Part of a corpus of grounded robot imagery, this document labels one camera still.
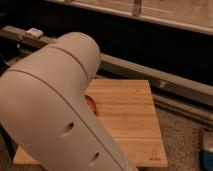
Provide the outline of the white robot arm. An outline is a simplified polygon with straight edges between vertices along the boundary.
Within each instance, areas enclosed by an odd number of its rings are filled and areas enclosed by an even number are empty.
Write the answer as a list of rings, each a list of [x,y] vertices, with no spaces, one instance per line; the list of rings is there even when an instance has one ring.
[[[87,106],[100,62],[94,39],[71,32],[0,76],[0,124],[48,171],[138,171]]]

